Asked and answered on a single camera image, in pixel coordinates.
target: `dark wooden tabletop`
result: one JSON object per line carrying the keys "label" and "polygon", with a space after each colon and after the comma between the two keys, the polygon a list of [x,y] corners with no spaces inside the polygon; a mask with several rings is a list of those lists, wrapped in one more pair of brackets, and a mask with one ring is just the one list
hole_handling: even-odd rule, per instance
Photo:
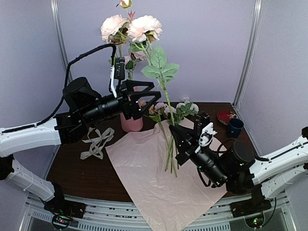
{"label": "dark wooden tabletop", "polygon": [[[197,105],[201,111],[207,112],[210,115],[211,121],[214,123],[214,129],[218,132],[215,137],[221,142],[227,140],[226,126],[217,120],[216,114],[223,110],[234,111],[231,104],[197,103]],[[154,122],[147,117],[143,117],[143,123],[142,130],[149,130],[154,127]],[[115,130],[115,136],[107,143],[107,146],[115,143],[126,134],[121,128],[120,116],[117,116],[113,120],[100,123],[98,128],[103,132],[109,127]],[[253,147],[245,130],[241,132],[238,139],[246,143],[249,147]],[[131,202],[132,200],[117,176],[105,149],[103,149],[103,160],[94,156],[86,160],[80,159],[80,153],[88,151],[89,147],[89,144],[82,141],[61,146],[52,164],[48,180],[60,184],[64,194],[67,195],[99,200]]]}

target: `red dish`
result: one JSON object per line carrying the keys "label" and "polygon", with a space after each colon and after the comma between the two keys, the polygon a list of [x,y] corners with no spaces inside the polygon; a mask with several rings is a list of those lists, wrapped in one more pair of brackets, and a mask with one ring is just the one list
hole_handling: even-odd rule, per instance
{"label": "red dish", "polygon": [[230,119],[232,118],[238,118],[238,116],[231,111],[220,111],[217,113],[217,119],[219,120],[220,123],[224,125],[228,125]]}

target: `lavender backdrop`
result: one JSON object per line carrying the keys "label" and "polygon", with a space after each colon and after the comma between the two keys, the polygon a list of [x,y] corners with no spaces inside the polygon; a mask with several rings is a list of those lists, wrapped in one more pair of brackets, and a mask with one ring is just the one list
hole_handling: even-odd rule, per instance
{"label": "lavender backdrop", "polygon": [[[69,60],[102,45],[100,27],[112,15],[126,15],[118,0],[59,1]],[[200,102],[233,102],[245,59],[255,1],[133,0],[136,17],[157,17],[163,25],[159,44],[168,62],[180,64],[169,83],[171,100],[189,96]],[[93,88],[108,94],[111,50],[89,56],[72,67],[73,78],[87,76]],[[135,79],[149,81],[137,67]]]}
{"label": "lavender backdrop", "polygon": [[[308,2],[265,1],[251,74],[240,114],[264,155],[291,143],[308,126]],[[307,230],[308,178],[287,190]]]}
{"label": "lavender backdrop", "polygon": [[[15,127],[48,116],[61,97],[64,69],[50,1],[0,0],[0,126]],[[43,176],[54,147],[16,154]],[[26,193],[0,181],[0,230],[16,231]]]}

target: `dark blue mug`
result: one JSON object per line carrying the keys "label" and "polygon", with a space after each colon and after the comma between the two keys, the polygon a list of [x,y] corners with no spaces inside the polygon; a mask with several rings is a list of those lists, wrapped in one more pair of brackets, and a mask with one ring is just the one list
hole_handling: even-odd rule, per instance
{"label": "dark blue mug", "polygon": [[227,136],[229,138],[238,138],[243,128],[244,128],[243,121],[237,118],[230,119],[229,124],[227,126]]}

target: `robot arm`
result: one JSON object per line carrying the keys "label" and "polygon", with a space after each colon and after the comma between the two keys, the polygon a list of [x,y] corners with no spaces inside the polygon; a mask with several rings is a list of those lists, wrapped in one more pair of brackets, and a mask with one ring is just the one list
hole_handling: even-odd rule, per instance
{"label": "robot arm", "polygon": [[270,199],[308,173],[308,127],[296,141],[263,157],[255,156],[240,141],[222,155],[211,150],[215,131],[205,113],[197,116],[194,129],[169,128],[178,148],[179,165],[192,160],[213,188],[226,184],[227,191],[234,194],[252,194],[248,201],[231,204],[234,217],[270,209]]}
{"label": "robot arm", "polygon": [[[102,97],[94,91],[85,77],[79,77],[67,84],[69,68],[80,59],[102,50],[113,48],[110,95]],[[88,127],[123,113],[126,119],[140,118],[160,97],[152,82],[125,79],[125,59],[116,58],[115,45],[99,46],[80,55],[68,64],[63,97],[54,113],[35,124],[15,128],[0,128],[0,180],[10,181],[37,195],[45,204],[45,209],[64,217],[82,218],[85,205],[66,201],[61,187],[34,175],[14,159],[13,153],[47,145],[64,145],[77,142],[87,134]],[[145,87],[135,91],[137,86]],[[138,100],[142,97],[152,99],[140,108]],[[66,101],[69,112],[54,115],[62,102]]]}

